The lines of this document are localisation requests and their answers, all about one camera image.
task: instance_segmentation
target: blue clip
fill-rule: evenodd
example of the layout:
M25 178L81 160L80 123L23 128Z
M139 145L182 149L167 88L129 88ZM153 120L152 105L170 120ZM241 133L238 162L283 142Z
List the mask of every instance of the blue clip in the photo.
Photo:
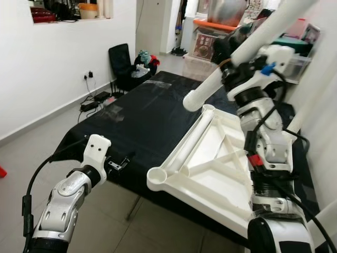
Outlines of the blue clip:
M270 74L273 72L273 69L276 67L276 62L273 62L271 65L267 65L261 70L261 74L270 76Z

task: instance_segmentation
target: white pipe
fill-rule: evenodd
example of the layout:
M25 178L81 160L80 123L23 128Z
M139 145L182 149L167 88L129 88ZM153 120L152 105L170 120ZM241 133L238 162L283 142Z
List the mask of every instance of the white pipe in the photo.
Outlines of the white pipe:
M204 111L200 122L192 131L192 133L186 140L185 144L179 151L178 155L175 157L174 161L167 168L168 173L175 173L176 171L179 171L179 169L184 165L186 159L191 154L195 145L197 144L197 142L199 141L202 134L205 132L206 128L209 126L213 118L214 118L213 111L211 110Z
M337 55L335 56L333 61L326 66L326 70L321 77L319 87L305 101L305 104L300 108L294 119L289 124L288 130L297 133L301 129L304 120L306 119L308 114L311 113L312 109L316 106L317 102L324 94L326 88L329 86L333 78L336 76L336 72L337 72Z
M285 0L242 45L232 54L232 63L239 66L254 58L262 46L269 45L284 33L318 0Z
M316 218L322 224L329 237L333 237L337 233L337 200L324 208ZM325 242L322 233L312 220L308 222L308 229L315 248Z
M186 95L183 105L186 110L195 112L202 107L204 102L222 87L222 73L217 68L196 90Z
M97 18L104 18L104 2L103 0L97 0Z
M111 0L104 0L104 16L105 16L105 18L111 18L111 16L110 16L110 1Z

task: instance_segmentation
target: metal pot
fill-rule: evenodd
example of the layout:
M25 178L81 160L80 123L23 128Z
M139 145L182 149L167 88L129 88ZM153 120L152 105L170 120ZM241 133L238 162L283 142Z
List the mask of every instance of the metal pot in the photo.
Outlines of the metal pot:
M210 0L208 22L237 26L248 6L248 0Z

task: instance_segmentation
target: orange lid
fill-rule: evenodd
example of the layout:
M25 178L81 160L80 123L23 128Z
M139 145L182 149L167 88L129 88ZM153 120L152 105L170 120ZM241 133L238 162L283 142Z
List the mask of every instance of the orange lid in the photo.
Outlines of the orange lid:
M208 27L212 27L212 28L225 30L225 31L228 31L228 32L231 32L231 31L236 29L236 27L234 27L234 26L215 24L215 23L207 22L205 20L198 20L198 19L193 20L193 23L197 24L197 25L208 26Z
M86 11L96 11L97 10L97 4L80 3L80 4L78 4L78 7L80 9L84 9Z

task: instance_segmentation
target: table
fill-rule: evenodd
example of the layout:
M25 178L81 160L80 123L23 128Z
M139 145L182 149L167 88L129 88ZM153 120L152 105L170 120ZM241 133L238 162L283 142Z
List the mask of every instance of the table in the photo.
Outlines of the table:
M199 81L167 72L159 72L150 80L128 92L120 99L80 122L68 131L57 151L83 138L84 135L100 134L111 140L112 147L107 155L115 163L135 153L131 162L109 180L136 194L186 217L199 225L219 233L233 242L247 247L247 240L227 227L207 217L166 192L153 192L146 186L146 173L159 166L185 135L201 111L187 112L183 98ZM236 106L229 102L224 89L218 90L207 103L235 114ZM291 105L282 104L279 111L284 125L294 117ZM78 160L83 158L85 145L78 145L69 152L60 154L55 160ZM293 145L294 170L300 179L295 182L295 192L314 213L319 212L315 192L305 158L303 143Z

